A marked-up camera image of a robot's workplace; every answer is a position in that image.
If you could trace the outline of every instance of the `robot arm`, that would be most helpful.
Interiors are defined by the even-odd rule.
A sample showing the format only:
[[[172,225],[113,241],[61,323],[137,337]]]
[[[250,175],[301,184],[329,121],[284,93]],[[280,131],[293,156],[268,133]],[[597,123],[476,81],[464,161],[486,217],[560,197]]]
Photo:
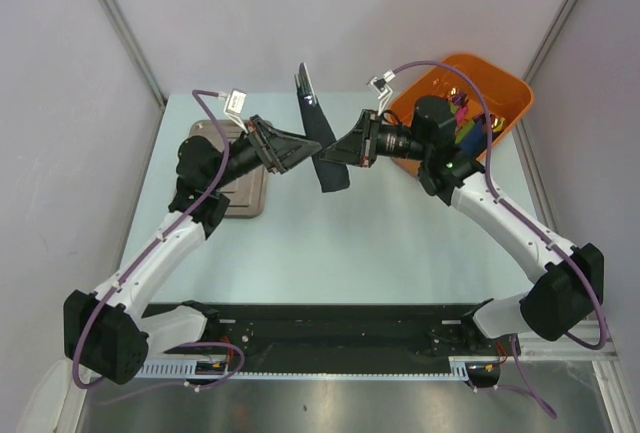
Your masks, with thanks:
[[[270,172],[285,173],[320,148],[304,136],[277,130],[254,116],[247,134],[231,145],[219,186],[262,165]],[[182,143],[178,157],[176,193],[169,213],[140,255],[90,294],[76,290],[64,304],[65,355],[71,359],[90,315],[106,299],[84,343],[80,363],[118,384],[131,380],[147,356],[199,340],[208,322],[217,320],[216,311],[196,302],[142,317],[173,270],[218,227],[229,205],[229,199],[216,191],[184,216],[217,173],[222,154],[206,138],[195,136]],[[121,281],[132,267],[130,276]],[[114,287],[116,291],[108,296]]]
[[[380,155],[421,161],[418,179],[427,194],[438,196],[478,223],[534,284],[528,293],[487,300],[470,311],[463,320],[468,342],[524,331],[534,331],[550,341],[558,339],[593,311],[584,287],[558,251],[580,266],[600,303],[602,254],[591,244],[577,248],[509,201],[521,216],[516,218],[505,202],[490,193],[484,167],[460,150],[454,140],[455,118],[447,100],[425,96],[416,102],[410,127],[383,124],[377,111],[364,110],[356,126],[320,156],[360,167],[371,167]],[[551,248],[531,226],[546,232],[555,247]]]

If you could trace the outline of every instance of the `orange bin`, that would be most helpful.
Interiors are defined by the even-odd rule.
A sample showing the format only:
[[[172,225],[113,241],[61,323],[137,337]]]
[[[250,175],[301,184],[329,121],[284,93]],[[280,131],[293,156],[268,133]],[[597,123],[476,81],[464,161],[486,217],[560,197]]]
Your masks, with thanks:
[[[504,117],[505,127],[500,136],[493,140],[494,145],[499,143],[531,108],[534,98],[531,87],[525,81],[484,58],[471,53],[455,53],[442,61],[466,73],[480,88],[487,100],[490,112]],[[420,97],[425,95],[446,96],[453,87],[468,93],[471,114],[475,115],[482,111],[478,95],[469,83],[454,72],[438,66],[429,70],[422,78],[403,91],[391,103],[390,109],[398,115],[402,123],[409,125],[413,118],[413,107]],[[418,161],[398,159],[394,159],[394,161],[411,174],[418,174],[420,164]]]

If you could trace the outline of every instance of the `light blue table surface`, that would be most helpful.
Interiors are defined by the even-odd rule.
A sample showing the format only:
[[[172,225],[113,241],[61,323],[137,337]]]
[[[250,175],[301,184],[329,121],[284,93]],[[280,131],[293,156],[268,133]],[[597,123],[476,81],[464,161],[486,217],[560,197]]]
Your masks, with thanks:
[[[318,93],[336,136],[349,131],[371,93]],[[222,102],[208,100],[222,117]],[[294,94],[249,95],[243,117],[259,114],[302,133]],[[169,99],[126,245],[130,260],[167,212],[177,149],[205,118],[189,94]],[[509,135],[493,155],[496,181],[534,214]],[[460,303],[531,287],[516,262],[478,225],[424,193],[387,158],[350,169],[351,188],[323,194],[311,161],[270,175],[264,212],[225,219],[156,294],[156,302]]]

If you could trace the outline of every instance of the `white wall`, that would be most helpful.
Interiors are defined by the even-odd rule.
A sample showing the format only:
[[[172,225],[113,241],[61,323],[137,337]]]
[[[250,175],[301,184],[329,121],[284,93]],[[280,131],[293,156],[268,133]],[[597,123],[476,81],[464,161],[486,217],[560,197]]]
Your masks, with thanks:
[[[167,95],[194,85],[292,91],[300,61],[316,88],[352,91],[403,62],[460,50],[524,74],[562,0],[119,2]]]
[[[0,1],[0,431],[113,271],[160,113],[96,0]]]
[[[640,398],[638,0],[581,0],[533,82],[527,124],[560,230],[604,252],[605,306]]]

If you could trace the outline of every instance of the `gray tray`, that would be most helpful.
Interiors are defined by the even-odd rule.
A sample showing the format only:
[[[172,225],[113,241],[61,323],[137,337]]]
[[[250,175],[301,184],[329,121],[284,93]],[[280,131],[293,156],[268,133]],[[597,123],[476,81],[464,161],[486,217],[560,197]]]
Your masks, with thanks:
[[[229,141],[236,140],[242,130],[230,120],[220,121],[229,137]],[[191,127],[189,138],[192,136],[203,136],[209,140],[213,146],[222,150],[222,138],[218,134],[211,120],[198,121]],[[265,195],[267,192],[267,177],[269,173],[262,166],[237,179],[233,183],[221,188],[231,203],[225,217],[228,218],[254,218],[262,213],[264,209]]]

